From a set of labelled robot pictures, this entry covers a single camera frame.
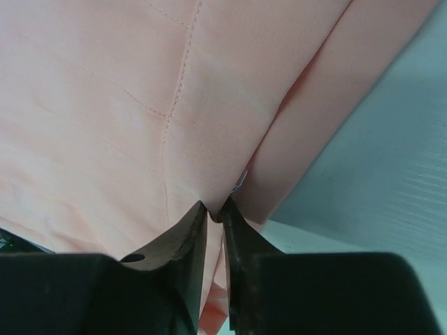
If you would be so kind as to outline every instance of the pink fabric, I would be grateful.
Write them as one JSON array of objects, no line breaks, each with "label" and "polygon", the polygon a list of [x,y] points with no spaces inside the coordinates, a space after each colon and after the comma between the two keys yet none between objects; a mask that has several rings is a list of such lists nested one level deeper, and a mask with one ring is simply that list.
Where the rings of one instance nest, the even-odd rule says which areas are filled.
[{"label": "pink fabric", "polygon": [[[261,223],[436,2],[3,1],[0,226],[120,258],[197,199],[218,211],[247,165]],[[215,334],[219,225],[208,244]]]}]

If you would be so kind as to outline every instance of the seam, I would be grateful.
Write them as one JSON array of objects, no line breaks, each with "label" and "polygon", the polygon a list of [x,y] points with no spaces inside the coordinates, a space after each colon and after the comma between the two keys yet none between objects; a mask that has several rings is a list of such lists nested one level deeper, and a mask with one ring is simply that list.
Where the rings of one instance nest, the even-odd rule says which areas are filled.
[{"label": "seam", "polygon": [[202,4],[203,4],[203,1],[200,0],[200,3],[197,6],[196,16],[194,17],[193,24],[191,25],[191,30],[190,30],[189,36],[188,36],[189,42],[188,42],[188,45],[186,46],[185,53],[184,53],[184,60],[183,60],[183,64],[182,64],[182,72],[181,72],[181,75],[180,75],[179,86],[177,88],[177,92],[175,94],[174,103],[173,103],[173,106],[170,109],[170,113],[169,113],[169,116],[168,116],[168,120],[166,122],[165,130],[163,132],[163,141],[161,142],[161,176],[162,176],[162,179],[163,179],[163,188],[164,188],[164,191],[165,191],[165,210],[166,210],[166,225],[167,226],[169,226],[168,189],[166,187],[166,174],[165,174],[165,164],[164,164],[164,156],[165,156],[165,148],[166,148],[166,134],[168,132],[168,128],[169,128],[169,125],[170,125],[170,120],[172,119],[174,111],[175,111],[175,108],[177,107],[180,93],[182,92],[184,73],[186,71],[186,65],[188,63],[188,58],[189,58],[189,51],[191,50],[191,44],[193,42],[194,28],[196,28],[196,22],[197,22],[198,15],[200,13],[200,9],[202,8]]},{"label": "seam", "polygon": [[[52,115],[54,115],[54,116],[57,116],[56,113],[54,113],[54,112],[52,112],[51,110],[47,109],[46,107],[42,106],[40,103],[38,103],[38,106],[39,106],[39,108],[41,108],[41,109],[43,109],[43,110],[49,112],[50,114],[52,114]],[[126,157],[129,157],[132,161],[135,161],[136,163],[140,164],[140,165],[141,165],[143,168],[145,168],[147,171],[149,171],[149,172],[155,174],[155,175],[159,178],[159,173],[160,173],[159,171],[150,169],[149,167],[147,167],[146,165],[144,165],[143,163],[141,163],[140,161],[138,161],[138,160],[135,159],[134,157],[129,156],[128,154],[126,154],[126,153],[125,153],[124,151],[122,151],[121,149],[115,147],[113,144],[111,144],[111,143],[109,143],[108,141],[104,140],[103,138],[99,137],[97,134],[95,134],[95,133],[93,133],[93,132],[91,132],[91,131],[89,131],[89,130],[87,130],[87,129],[81,127],[81,126],[79,126],[79,125],[76,124],[75,122],[72,122],[70,119],[63,118],[63,117],[62,117],[62,119],[63,119],[64,121],[68,122],[69,124],[73,125],[74,127],[79,128],[81,131],[84,131],[84,132],[86,132],[86,133],[89,133],[89,134],[95,136],[95,138],[97,138],[98,140],[100,140],[100,141],[102,141],[102,142],[104,142],[104,143],[110,145],[112,148],[116,149],[118,152],[120,152],[121,154],[125,155]],[[40,164],[40,165],[42,165],[42,166],[44,166],[44,167],[46,167],[46,168],[48,168],[48,166],[47,166],[46,164],[44,164],[44,162],[42,162],[42,161],[37,160],[37,161],[34,161],[34,162],[37,163],[37,164]],[[73,166],[73,165],[63,164],[63,163],[59,163],[59,162],[56,162],[56,163],[57,163],[57,165],[65,166],[65,167],[67,167],[68,169],[73,169],[73,170],[75,170],[76,172],[79,172],[80,174],[83,174],[84,176],[89,177],[90,179],[93,179],[94,181],[97,181],[97,182],[100,183],[100,184],[107,184],[107,185],[109,185],[109,186],[111,186],[111,187],[113,187],[113,188],[115,188],[115,189],[117,189],[117,190],[120,190],[120,188],[118,187],[118,185],[116,185],[114,182],[110,181],[109,179],[99,179],[99,178],[96,178],[94,175],[89,174],[88,172],[85,172],[84,170],[81,170],[80,168],[75,167],[75,166]],[[145,205],[147,205],[147,206],[154,207],[154,208],[157,209],[157,207],[154,206],[151,202],[144,201],[143,199],[140,199],[140,198],[134,196],[134,195],[131,194],[131,193],[126,194],[126,196],[127,196],[127,197],[130,197],[130,198],[133,198],[133,199],[135,199],[135,200],[141,202],[142,204],[145,204]]]},{"label": "seam", "polygon": [[[43,167],[45,167],[45,168],[48,168],[48,167],[49,167],[48,164],[45,162],[45,158],[39,158],[38,160],[34,161],[34,163],[35,163],[35,164],[39,164],[39,165],[41,165],[41,166],[43,166]],[[67,164],[63,164],[63,163],[56,163],[56,164],[57,164],[57,167],[58,167],[58,168],[64,168],[64,167],[67,168],[68,171],[69,171],[70,173],[73,173],[73,171],[76,171],[76,172],[78,172],[78,173],[80,173],[80,174],[83,174],[84,176],[88,177],[89,179],[92,179],[92,180],[94,180],[94,181],[97,181],[97,182],[100,184],[100,186],[106,184],[106,185],[111,186],[111,187],[114,188],[115,190],[118,190],[118,191],[121,190],[121,189],[118,187],[118,185],[114,184],[114,183],[113,183],[112,181],[110,181],[109,179],[99,179],[99,178],[96,178],[96,177],[93,176],[92,174],[89,174],[89,173],[85,172],[84,170],[81,170],[80,168],[75,167],[75,166],[72,166],[72,165],[67,165]],[[40,187],[40,189],[44,190],[45,193],[38,192],[38,191],[28,191],[28,193],[33,194],[33,195],[45,195],[45,194],[48,194],[48,195],[51,195],[54,199],[57,199],[57,198],[58,198],[57,195],[55,195],[55,193],[53,193],[49,188],[46,188],[46,187]],[[142,204],[144,204],[144,205],[146,205],[146,206],[148,206],[148,207],[153,207],[155,210],[158,209],[158,207],[157,207],[156,205],[152,204],[151,202],[144,201],[144,200],[142,200],[142,199],[140,199],[140,198],[134,196],[134,195],[131,194],[131,193],[127,193],[125,196],[126,196],[126,197],[129,197],[129,198],[133,198],[133,199],[135,199],[135,200],[141,202]]]},{"label": "seam", "polygon": [[150,3],[150,2],[148,2],[148,1],[145,1],[145,4],[148,5],[148,6],[151,6],[153,9],[155,9],[157,12],[159,12],[160,14],[162,14],[162,16],[167,17],[169,20],[172,20],[172,21],[174,21],[174,22],[176,22],[176,23],[178,23],[178,24],[181,24],[182,26],[189,27],[189,24],[186,24],[186,23],[184,23],[184,22],[182,22],[182,21],[176,19],[175,17],[173,17],[173,16],[167,14],[167,12],[165,12],[165,11],[162,10],[161,8],[155,6],[153,3]]},{"label": "seam", "polygon": [[130,91],[128,91],[128,90],[125,89],[124,87],[120,86],[119,84],[117,84],[117,83],[114,82],[113,80],[111,80],[111,79],[109,79],[109,78],[107,78],[107,77],[104,77],[104,76],[100,75],[99,73],[96,73],[96,72],[94,72],[94,71],[92,71],[92,70],[89,70],[89,69],[87,69],[87,68],[84,68],[84,67],[82,67],[81,65],[75,63],[74,61],[69,61],[68,59],[63,58],[60,54],[57,54],[57,53],[54,52],[53,50],[48,49],[48,48],[44,47],[43,45],[38,44],[35,40],[33,40],[32,38],[30,38],[30,37],[28,37],[28,36],[23,35],[22,33],[21,33],[20,35],[21,35],[21,37],[23,37],[23,38],[29,40],[30,42],[32,42],[35,46],[37,46],[37,47],[43,49],[44,51],[48,52],[49,54],[52,54],[52,55],[55,56],[56,58],[61,59],[61,60],[64,61],[65,63],[70,64],[70,65],[72,65],[72,66],[75,66],[76,68],[79,68],[80,70],[83,70],[84,72],[87,72],[87,73],[89,73],[90,75],[93,75],[93,76],[95,76],[95,77],[99,77],[99,78],[105,80],[106,82],[109,82],[110,84],[112,84],[112,85],[118,87],[118,88],[121,89],[125,94],[127,94],[128,96],[130,96],[135,102],[137,102],[140,106],[142,106],[142,107],[145,108],[146,110],[149,110],[150,112],[153,112],[153,113],[155,113],[155,114],[157,114],[157,115],[160,115],[161,117],[164,117],[164,118],[167,117],[165,114],[161,114],[160,112],[157,112],[154,108],[151,108],[151,107],[145,105],[142,101],[138,100],[138,98],[136,98]]},{"label": "seam", "polygon": [[115,149],[116,151],[118,151],[119,153],[121,153],[122,155],[124,155],[127,158],[130,158],[132,161],[134,161],[135,163],[137,163],[138,165],[141,165],[143,168],[145,168],[146,170],[149,170],[150,172],[156,173],[158,174],[159,171],[153,170],[150,167],[146,166],[145,164],[141,163],[138,159],[132,157],[131,155],[127,154],[124,150],[120,149],[119,147],[116,147],[113,143],[108,142],[107,140],[105,140],[104,138],[102,138],[101,136],[97,135],[95,132],[90,131],[82,126],[80,126],[79,124],[77,124],[76,122],[70,120],[67,117],[63,117],[55,112],[53,112],[52,110],[46,108],[45,106],[41,105],[39,102],[37,102],[37,105],[42,108],[43,110],[46,110],[47,112],[49,112],[50,114],[56,116],[56,117],[60,117],[61,119],[65,120],[66,122],[68,122],[69,124],[71,124],[72,126],[79,128],[81,131],[84,131],[87,134],[90,134],[92,136],[94,136],[96,139],[104,142],[105,144],[109,145],[110,147],[112,147],[113,149]]}]

